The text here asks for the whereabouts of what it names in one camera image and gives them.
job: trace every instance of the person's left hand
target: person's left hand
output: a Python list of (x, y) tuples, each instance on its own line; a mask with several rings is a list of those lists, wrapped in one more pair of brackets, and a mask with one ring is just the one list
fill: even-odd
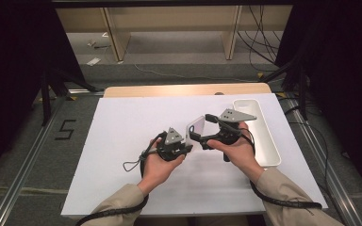
[[(160, 142), (158, 139), (152, 148)], [(148, 155), (145, 161), (145, 168), (142, 180), (138, 183), (138, 187), (146, 196), (157, 186), (163, 184), (173, 172), (185, 159), (185, 156), (181, 154), (173, 161), (167, 162), (163, 160), (157, 153), (151, 153)]]

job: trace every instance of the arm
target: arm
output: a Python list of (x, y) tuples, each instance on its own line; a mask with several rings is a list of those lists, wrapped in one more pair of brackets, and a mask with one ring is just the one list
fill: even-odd
[[(239, 124), (242, 133), (250, 138), (245, 122)], [(297, 185), (275, 168), (264, 170), (255, 160), (253, 147), (244, 138), (231, 145), (209, 140), (207, 145), (224, 152), (264, 195), (282, 201), (306, 201), (311, 199)], [(287, 208), (263, 202), (274, 225), (341, 225), (319, 209)]]
[[(119, 209), (132, 207), (140, 204), (157, 186), (163, 184), (172, 171), (185, 159), (184, 155), (178, 156), (174, 161), (166, 162), (157, 153), (151, 153), (146, 158), (144, 176), (137, 185), (125, 185), (112, 196), (101, 202), (92, 213), (108, 209)], [(83, 226), (117, 226), (133, 225), (135, 219), (140, 215), (141, 210), (126, 215), (117, 215), (107, 218), (90, 220)]]

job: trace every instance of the wrist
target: wrist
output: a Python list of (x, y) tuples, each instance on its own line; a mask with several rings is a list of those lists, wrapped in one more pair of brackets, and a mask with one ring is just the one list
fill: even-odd
[(264, 172), (264, 168), (258, 165), (257, 162), (244, 165), (239, 168), (255, 185), (261, 174)]
[(160, 185), (160, 183), (145, 177), (137, 184), (144, 197), (151, 193), (158, 185)]

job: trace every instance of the white container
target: white container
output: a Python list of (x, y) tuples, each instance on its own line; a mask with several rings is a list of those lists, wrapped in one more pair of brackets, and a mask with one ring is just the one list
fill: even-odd
[(234, 101), (234, 109), (257, 117), (257, 120), (246, 121), (246, 123), (248, 124), (249, 130), (255, 139), (255, 159), (258, 164), (264, 168), (280, 165), (280, 154), (274, 144), (274, 141), (272, 140), (272, 134), (270, 133), (266, 120), (263, 117), (258, 101), (236, 100)]

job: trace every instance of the cable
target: cable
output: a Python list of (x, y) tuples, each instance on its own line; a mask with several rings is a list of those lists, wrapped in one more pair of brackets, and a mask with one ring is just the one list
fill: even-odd
[[(228, 129), (229, 132), (231, 132), (231, 133), (233, 133), (233, 134), (235, 134), (235, 135), (237, 135), (239, 137), (243, 137), (246, 141), (248, 141), (249, 144), (252, 146), (252, 151), (253, 151), (253, 153), (255, 155), (255, 139), (254, 139), (253, 134), (248, 129), (245, 129), (245, 128), (235, 129), (231, 125), (229, 125), (229, 124), (227, 124), (227, 123), (225, 123), (223, 121), (220, 121), (218, 118), (215, 118), (215, 120), (220, 126)], [(248, 131), (251, 138), (248, 138), (247, 136), (242, 134), (242, 132), (241, 132), (242, 130)], [(264, 195), (263, 193), (261, 193), (257, 189), (257, 187), (255, 186), (255, 184), (252, 181), (250, 181), (250, 184), (251, 184), (251, 187), (252, 187), (252, 190), (254, 191), (254, 193), (261, 200), (263, 200), (264, 202), (268, 202), (268, 203), (279, 205), (279, 206), (289, 207), (289, 208), (299, 208), (299, 209), (316, 208), (316, 209), (322, 209), (321, 204), (318, 203), (318, 202), (299, 202), (299, 201), (292, 202), (292, 201), (277, 200), (277, 199), (268, 197), (268, 196)]]
[(326, 139), (324, 137), (324, 135), (321, 133), (321, 131), (319, 129), (317, 129), (316, 127), (308, 124), (308, 123), (302, 123), (302, 122), (297, 122), (297, 121), (289, 121), (289, 124), (299, 124), (299, 125), (304, 125), (304, 126), (308, 126), (311, 129), (314, 129), (321, 137), (321, 139), (323, 140), (324, 143), (324, 150), (325, 150), (325, 167), (324, 167), (324, 183), (325, 183), (325, 187), (320, 186), (320, 184), (318, 183), (318, 186), (323, 189), (325, 191), (325, 193), (328, 195), (328, 197), (330, 198), (331, 203), (334, 205), (334, 208), (337, 210), (337, 214), (340, 218), (340, 220), (342, 221), (342, 223), (344, 225), (346, 225), (346, 223), (344, 222), (344, 219), (342, 217), (342, 215), (339, 212), (339, 209), (337, 208), (337, 204), (335, 203), (335, 201), (332, 198), (331, 192), (329, 190), (329, 185), (328, 185), (328, 179), (327, 179), (327, 175), (328, 175), (328, 159), (329, 159), (329, 151), (328, 151), (328, 145), (326, 142)]
[(174, 73), (157, 73), (155, 71), (151, 70), (143, 70), (137, 66), (137, 64), (134, 64), (134, 66), (137, 68), (137, 70), (143, 72), (143, 73), (154, 73), (160, 76), (173, 76), (173, 77), (180, 77), (180, 78), (186, 78), (186, 79), (196, 79), (196, 78), (205, 78), (205, 79), (211, 79), (211, 80), (234, 80), (239, 82), (257, 82), (253, 80), (243, 80), (243, 79), (237, 79), (237, 78), (214, 78), (214, 77), (206, 77), (206, 76), (193, 76), (193, 77), (186, 77), (184, 75), (174, 74)]
[[(138, 161), (136, 162), (133, 162), (133, 163), (137, 163), (133, 168), (135, 168), (138, 163), (140, 162), (140, 176), (143, 177), (143, 172), (144, 172), (144, 162), (146, 160), (146, 157), (148, 156), (149, 154), (149, 150), (151, 150), (152, 146), (154, 145), (154, 143), (160, 138), (163, 136), (163, 134), (166, 133), (166, 132), (163, 132), (163, 133), (160, 133), (158, 134), (150, 143), (149, 143), (149, 146), (148, 148), (146, 148), (145, 151), (142, 152), (142, 154), (140, 155), (140, 158)], [(123, 163), (123, 168), (125, 171), (130, 171), (132, 169), (126, 169), (125, 168), (125, 164), (126, 163), (130, 163), (130, 162), (124, 162)], [(134, 212), (137, 212), (139, 210), (141, 210), (145, 205), (146, 203), (148, 202), (149, 200), (149, 194), (147, 196), (145, 196), (145, 198), (143, 199), (143, 201), (136, 205), (136, 206), (132, 206), (132, 207), (125, 207), (125, 208), (120, 208), (120, 209), (109, 209), (109, 210), (106, 210), (106, 211), (101, 211), (101, 212), (98, 212), (98, 213), (94, 213), (94, 214), (90, 214), (90, 215), (87, 215), (85, 217), (83, 217), (82, 219), (80, 219), (76, 224), (75, 226), (81, 226), (82, 224), (84, 224), (85, 222), (87, 221), (90, 221), (90, 220), (93, 220), (93, 219), (97, 219), (97, 218), (107, 218), (107, 217), (111, 217), (111, 216), (116, 216), (116, 215), (123, 215), (123, 214), (130, 214), (130, 213), (134, 213)]]
[(298, 105), (296, 105), (296, 106), (292, 107), (291, 109), (287, 110), (286, 112), (284, 112), (284, 115), (287, 115), (294, 110), (298, 110), (299, 108), (300, 107)]
[(272, 81), (269, 81), (269, 82), (267, 82), (267, 84), (269, 84), (269, 83), (275, 83), (275, 82), (278, 82), (278, 81), (282, 81), (282, 80), (284, 80), (285, 78), (280, 78), (280, 79), (277, 79), (277, 80), (272, 80)]
[(108, 48), (111, 45), (103, 45), (103, 46), (93, 46), (94, 49), (103, 49), (103, 48)]
[(276, 57), (276, 54), (275, 52), (272, 50), (272, 47), (270, 45), (270, 42), (267, 40), (266, 36), (264, 35), (264, 28), (263, 28), (263, 14), (264, 14), (264, 7), (263, 6), (260, 6), (259, 10), (260, 10), (260, 22), (257, 21), (257, 18), (255, 17), (255, 14), (254, 12), (252, 11), (252, 7), (249, 6), (249, 10), (251, 11), (252, 13), (252, 16), (254, 17), (255, 19), (255, 23), (257, 25), (257, 31), (256, 31), (256, 34), (255, 34), (255, 38), (257, 37), (257, 33), (260, 31), (260, 33), (262, 34), (263, 36), (263, 40), (264, 40), (264, 43), (266, 43), (266, 49), (267, 49), (267, 52), (269, 53), (270, 55), (270, 58), (272, 59), (272, 61), (274, 61), (274, 59), (272, 58), (272, 54), (270, 53), (269, 51), (269, 48), (271, 49), (272, 53), (275, 55)]
[(246, 32), (246, 31), (244, 31), (244, 32), (245, 32), (246, 37), (248, 37), (249, 40), (253, 40), (256, 44), (263, 45), (263, 46), (270, 46), (270, 47), (273, 48), (273, 49), (278, 49), (278, 47), (271, 46), (271, 45), (268, 45), (268, 44), (259, 42), (259, 41), (257, 41), (257, 40), (254, 40), (254, 39), (252, 39), (252, 38), (248, 35), (248, 32)]
[(263, 57), (264, 59), (266, 59), (267, 61), (269, 61), (271, 64), (273, 64), (274, 62), (271, 61), (270, 59), (268, 59), (267, 57), (263, 56), (262, 54), (260, 54), (256, 49), (254, 49), (250, 44), (248, 44), (245, 39), (240, 35), (240, 33), (238, 32), (238, 35), (239, 37), (242, 39), (242, 41), (249, 47), (249, 63), (250, 65), (258, 70), (258, 71), (262, 71), (262, 72), (269, 72), (269, 73), (272, 73), (272, 72), (275, 72), (275, 71), (270, 71), (270, 70), (261, 70), (261, 69), (258, 69), (257, 67), (254, 66), (254, 64), (252, 63), (252, 50), (257, 53), (259, 56)]
[(275, 36), (279, 41), (281, 41), (281, 39), (278, 38), (278, 36), (277, 36), (277, 34), (275, 33), (275, 31), (272, 31), (272, 33), (274, 34), (274, 36)]

